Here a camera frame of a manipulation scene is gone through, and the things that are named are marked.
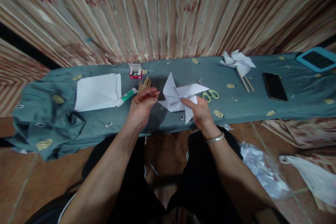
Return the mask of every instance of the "brown floor tile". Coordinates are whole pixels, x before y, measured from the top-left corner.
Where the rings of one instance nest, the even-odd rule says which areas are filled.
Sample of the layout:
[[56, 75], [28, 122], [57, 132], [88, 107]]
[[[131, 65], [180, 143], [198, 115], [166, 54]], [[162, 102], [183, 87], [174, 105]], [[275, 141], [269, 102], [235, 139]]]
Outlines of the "brown floor tile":
[[336, 215], [319, 210], [315, 204], [313, 195], [310, 191], [295, 194], [302, 209], [306, 212], [308, 218], [313, 224], [335, 224]]
[[286, 142], [284, 139], [274, 134], [273, 132], [269, 131], [267, 128], [262, 126], [259, 121], [252, 123], [259, 133], [261, 139], [265, 143], [274, 161], [279, 165], [279, 171], [285, 178], [291, 190], [297, 191], [306, 188], [307, 185], [302, 179], [299, 171], [293, 165], [283, 164], [278, 159], [278, 157], [281, 155], [291, 155], [298, 153], [301, 150]]
[[263, 144], [259, 140], [258, 135], [255, 133], [252, 125], [248, 122], [240, 124], [230, 124], [231, 128], [230, 133], [235, 137], [238, 143], [246, 142], [254, 145], [263, 152], [266, 152]]
[[0, 117], [0, 138], [13, 136], [14, 133], [13, 117]]
[[66, 188], [81, 180], [82, 168], [93, 147], [58, 160], [37, 162], [15, 211], [13, 223], [24, 223], [38, 209], [62, 195]]
[[20, 154], [12, 150], [0, 152], [1, 223], [7, 223], [34, 159], [33, 153]]
[[290, 224], [310, 224], [294, 197], [274, 201], [274, 203]]
[[[190, 131], [168, 135], [156, 135], [147, 138], [145, 147], [146, 181], [153, 184], [172, 176], [180, 175], [187, 165], [188, 136]], [[155, 174], [150, 164], [157, 171]]]

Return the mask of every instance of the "smartphone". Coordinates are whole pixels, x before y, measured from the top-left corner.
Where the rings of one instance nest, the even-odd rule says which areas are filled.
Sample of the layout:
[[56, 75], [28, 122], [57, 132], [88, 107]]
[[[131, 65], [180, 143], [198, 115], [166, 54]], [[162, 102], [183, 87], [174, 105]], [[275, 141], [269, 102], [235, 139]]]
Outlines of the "smartphone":
[[263, 73], [268, 96], [271, 99], [287, 102], [287, 96], [279, 75]]

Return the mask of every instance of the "leg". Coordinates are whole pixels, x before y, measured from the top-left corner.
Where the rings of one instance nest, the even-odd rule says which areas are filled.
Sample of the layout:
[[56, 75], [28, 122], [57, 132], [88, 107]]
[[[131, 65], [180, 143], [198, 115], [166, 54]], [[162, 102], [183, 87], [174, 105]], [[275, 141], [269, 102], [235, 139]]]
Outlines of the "leg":
[[[82, 171], [83, 179], [88, 176], [113, 139], [114, 137], [106, 138], [92, 150]], [[145, 138], [138, 138], [109, 221], [113, 223], [145, 223], [165, 214], [165, 208], [144, 178], [144, 165]]]
[[[240, 147], [231, 133], [218, 127], [225, 134], [231, 148], [241, 158]], [[212, 154], [202, 133], [191, 134], [188, 140], [189, 160], [183, 171], [178, 191], [169, 202], [167, 210], [180, 205], [187, 208], [202, 223], [224, 223], [240, 219], [222, 186]]]

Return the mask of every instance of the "white paper pinwheel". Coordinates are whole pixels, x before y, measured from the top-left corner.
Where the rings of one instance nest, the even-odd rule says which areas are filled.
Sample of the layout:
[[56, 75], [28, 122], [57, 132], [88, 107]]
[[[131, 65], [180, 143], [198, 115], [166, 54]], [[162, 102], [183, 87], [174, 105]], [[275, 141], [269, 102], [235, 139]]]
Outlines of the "white paper pinwheel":
[[237, 68], [237, 71], [242, 77], [251, 70], [251, 67], [256, 67], [249, 57], [238, 52], [238, 50], [234, 51], [231, 54], [231, 57], [227, 52], [224, 52], [223, 59], [224, 61], [220, 61], [220, 63], [227, 67]]
[[181, 102], [181, 98], [186, 98], [197, 104], [197, 98], [195, 94], [204, 92], [206, 90], [208, 90], [208, 88], [200, 84], [190, 84], [177, 88], [173, 79], [173, 75], [170, 73], [163, 88], [163, 95], [166, 100], [159, 101], [158, 103], [160, 103], [170, 112], [185, 110], [185, 123], [187, 124], [194, 116], [194, 113], [191, 108], [184, 106], [184, 104]]

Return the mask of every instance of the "silver bracelet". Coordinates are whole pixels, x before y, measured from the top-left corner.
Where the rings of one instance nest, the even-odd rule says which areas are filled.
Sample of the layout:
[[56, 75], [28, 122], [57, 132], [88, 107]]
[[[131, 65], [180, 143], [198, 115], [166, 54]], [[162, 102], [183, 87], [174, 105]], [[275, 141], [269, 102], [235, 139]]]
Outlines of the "silver bracelet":
[[224, 133], [221, 132], [219, 136], [215, 137], [215, 138], [211, 138], [211, 139], [207, 139], [207, 140], [204, 140], [207, 144], [211, 144], [213, 142], [217, 142], [219, 140], [221, 140], [223, 137], [225, 137]]

